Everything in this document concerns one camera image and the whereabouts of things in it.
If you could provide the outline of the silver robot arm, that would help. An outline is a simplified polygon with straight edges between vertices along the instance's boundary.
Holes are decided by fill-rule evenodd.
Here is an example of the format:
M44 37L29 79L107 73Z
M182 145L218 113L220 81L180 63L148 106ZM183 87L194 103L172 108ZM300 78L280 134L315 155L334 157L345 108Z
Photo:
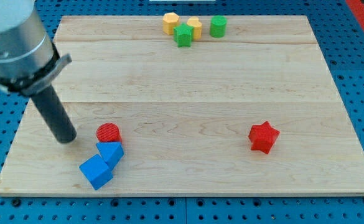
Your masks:
M66 65L33 0L0 0L0 85L32 96L49 87Z

